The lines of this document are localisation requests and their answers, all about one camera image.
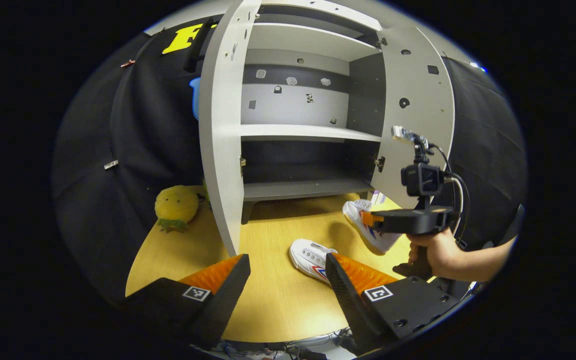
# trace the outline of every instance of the metal clip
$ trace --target metal clip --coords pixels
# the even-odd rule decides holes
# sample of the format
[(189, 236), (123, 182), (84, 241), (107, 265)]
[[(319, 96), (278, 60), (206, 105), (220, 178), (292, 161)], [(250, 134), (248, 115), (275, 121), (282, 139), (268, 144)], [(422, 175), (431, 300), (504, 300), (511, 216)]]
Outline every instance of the metal clip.
[(241, 170), (241, 177), (244, 176), (244, 166), (246, 166), (246, 159), (243, 157), (239, 157), (239, 169)]
[(103, 166), (103, 170), (108, 170), (114, 166), (117, 166), (118, 164), (119, 164), (119, 160), (110, 161)]
[(134, 64), (134, 63), (135, 63), (135, 60), (130, 59), (130, 60), (128, 60), (127, 63), (122, 63), (121, 66), (119, 66), (119, 68), (126, 68), (126, 67), (128, 67), (128, 66), (131, 66), (131, 65)]

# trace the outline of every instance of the yellow plush toy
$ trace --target yellow plush toy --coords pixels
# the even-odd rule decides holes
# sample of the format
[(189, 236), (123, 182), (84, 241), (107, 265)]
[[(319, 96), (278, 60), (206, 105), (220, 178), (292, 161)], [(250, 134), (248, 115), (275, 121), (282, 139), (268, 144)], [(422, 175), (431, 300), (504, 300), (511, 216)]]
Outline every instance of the yellow plush toy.
[(155, 201), (157, 224), (166, 230), (186, 230), (188, 222), (197, 214), (199, 198), (189, 187), (177, 185), (163, 189)]

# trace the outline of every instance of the white cabinet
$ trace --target white cabinet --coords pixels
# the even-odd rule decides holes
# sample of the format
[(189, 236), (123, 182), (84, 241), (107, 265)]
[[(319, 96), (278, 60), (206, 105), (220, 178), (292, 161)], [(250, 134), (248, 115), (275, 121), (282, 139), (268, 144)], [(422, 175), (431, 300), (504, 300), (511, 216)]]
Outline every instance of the white cabinet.
[(414, 150), (391, 129), (450, 152), (454, 104), (444, 63), (416, 27), (382, 29), (331, 2), (238, 0), (206, 49), (199, 119), (206, 186), (233, 256), (257, 201), (374, 188), (414, 205), (400, 180)]

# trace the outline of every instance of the hand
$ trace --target hand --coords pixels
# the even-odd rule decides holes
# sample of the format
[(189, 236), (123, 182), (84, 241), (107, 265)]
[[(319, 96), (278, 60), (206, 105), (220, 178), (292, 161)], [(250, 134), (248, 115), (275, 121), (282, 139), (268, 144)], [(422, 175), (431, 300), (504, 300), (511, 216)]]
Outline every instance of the hand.
[(432, 275), (441, 278), (452, 278), (463, 262), (466, 251), (457, 246), (455, 238), (450, 230), (445, 230), (438, 234), (407, 234), (410, 239), (410, 253), (408, 253), (408, 264), (412, 264), (418, 259), (419, 247), (427, 249), (428, 264), (432, 268)]

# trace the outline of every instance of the blue object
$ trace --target blue object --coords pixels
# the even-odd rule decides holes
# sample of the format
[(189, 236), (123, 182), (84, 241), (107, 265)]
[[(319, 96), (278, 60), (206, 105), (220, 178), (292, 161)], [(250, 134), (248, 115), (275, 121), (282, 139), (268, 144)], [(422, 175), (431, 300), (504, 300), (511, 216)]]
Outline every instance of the blue object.
[(199, 121), (199, 80), (201, 77), (190, 80), (192, 88), (192, 115)]

